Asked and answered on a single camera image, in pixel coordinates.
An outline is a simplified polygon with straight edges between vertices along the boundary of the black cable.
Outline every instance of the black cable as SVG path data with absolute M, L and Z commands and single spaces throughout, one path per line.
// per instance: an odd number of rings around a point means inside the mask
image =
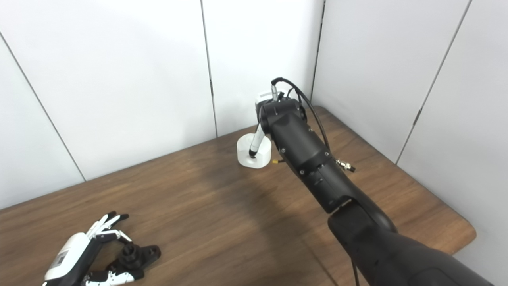
M 355 262 L 353 260 L 351 260 L 351 264 L 353 265 L 353 273 L 355 275 L 356 286 L 360 286 L 360 281 L 358 280 L 358 271 L 356 270 Z
M 286 95 L 286 97 L 289 97 L 289 94 L 291 93 L 291 91 L 295 89 L 295 88 L 290 88 L 289 91 L 288 91 L 288 94 Z M 302 97 L 298 94 L 298 102 L 300 103 L 300 105 L 302 105 Z
M 328 139 L 326 138 L 326 133 L 325 133 L 325 129 L 323 128 L 323 125 L 321 123 L 321 120 L 319 119 L 319 116 L 317 114 L 317 112 L 314 110 L 314 107 L 312 106 L 312 104 L 310 103 L 310 100 L 305 96 L 305 94 L 303 94 L 303 92 L 294 84 L 292 83 L 291 81 L 289 81 L 288 79 L 285 79 L 285 78 L 282 78 L 282 77 L 278 77 L 274 80 L 272 80 L 272 85 L 276 85 L 278 82 L 280 81 L 283 81 L 289 85 L 291 85 L 292 88 L 295 89 L 295 92 L 301 96 L 303 98 L 303 100 L 305 101 L 305 103 L 307 103 L 307 105 L 309 106 L 310 108 L 310 111 L 312 111 L 312 114 L 314 115 L 314 118 L 316 119 L 317 121 L 317 125 L 319 126 L 319 129 L 321 130 L 321 134 L 323 135 L 323 141 L 325 142 L 325 145 L 326 147 L 328 148 L 328 150 L 330 150 L 330 144 L 328 144 Z

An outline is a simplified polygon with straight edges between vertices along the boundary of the robotic hand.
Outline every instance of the robotic hand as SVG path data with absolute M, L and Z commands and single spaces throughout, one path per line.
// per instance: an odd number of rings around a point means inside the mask
M 46 272 L 42 286 L 114 286 L 143 278 L 143 269 L 161 257 L 161 250 L 156 245 L 139 247 L 122 231 L 111 229 L 128 217 L 112 211 L 86 233 L 72 235 Z M 103 244 L 113 240 L 125 244 L 119 258 L 105 271 L 87 273 Z

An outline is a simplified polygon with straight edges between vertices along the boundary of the connector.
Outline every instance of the connector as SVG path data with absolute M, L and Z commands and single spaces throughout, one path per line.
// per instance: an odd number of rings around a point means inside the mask
M 344 170 L 344 171 L 350 171 L 351 173 L 354 173 L 356 171 L 356 168 L 351 166 L 351 164 L 349 164 L 348 162 L 346 161 L 341 161 L 340 159 L 337 160 L 337 164 Z

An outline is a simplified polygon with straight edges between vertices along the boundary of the white wall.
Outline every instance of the white wall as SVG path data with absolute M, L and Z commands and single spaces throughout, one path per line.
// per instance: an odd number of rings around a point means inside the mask
M 310 96 L 322 0 L 203 0 L 203 11 L 219 136 L 257 123 L 255 96 L 276 77 Z
M 5 0 L 0 31 L 86 179 L 215 138 L 199 1 Z
M 0 38 L 0 209 L 83 182 Z
M 473 1 L 399 166 L 478 233 L 456 257 L 508 281 L 508 3 Z
M 395 162 L 467 2 L 327 1 L 313 104 Z

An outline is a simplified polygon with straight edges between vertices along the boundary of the wooden table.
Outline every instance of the wooden table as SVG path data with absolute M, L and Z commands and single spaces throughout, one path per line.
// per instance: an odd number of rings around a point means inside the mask
M 402 234 L 447 253 L 475 238 L 465 219 L 325 109 L 318 112 L 335 157 L 357 168 L 352 181 Z M 162 250 L 133 286 L 353 285 L 327 214 L 290 169 L 237 162 L 236 140 L 252 130 L 1 210 L 1 284 L 40 285 L 70 235 L 116 210 L 131 215 L 117 228 Z M 275 150 L 272 158 L 279 158 Z M 92 269 L 102 270 L 120 249 L 117 242 L 105 246 Z

